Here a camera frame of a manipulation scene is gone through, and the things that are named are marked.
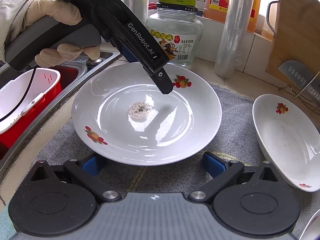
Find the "gloved left hand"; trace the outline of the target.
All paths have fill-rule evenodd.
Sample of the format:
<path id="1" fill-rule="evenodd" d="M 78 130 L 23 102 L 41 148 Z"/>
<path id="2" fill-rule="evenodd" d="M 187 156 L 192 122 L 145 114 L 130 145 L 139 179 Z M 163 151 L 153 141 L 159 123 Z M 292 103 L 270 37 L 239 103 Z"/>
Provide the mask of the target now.
<path id="1" fill-rule="evenodd" d="M 44 16 L 66 24 L 76 25 L 82 17 L 79 9 L 60 0 L 1 0 L 1 61 L 5 62 L 5 45 L 10 44 L 21 32 Z M 100 57 L 100 47 L 79 48 L 63 43 L 57 49 L 43 49 L 35 56 L 38 66 L 49 68 L 76 59 L 85 53 L 90 59 Z"/>

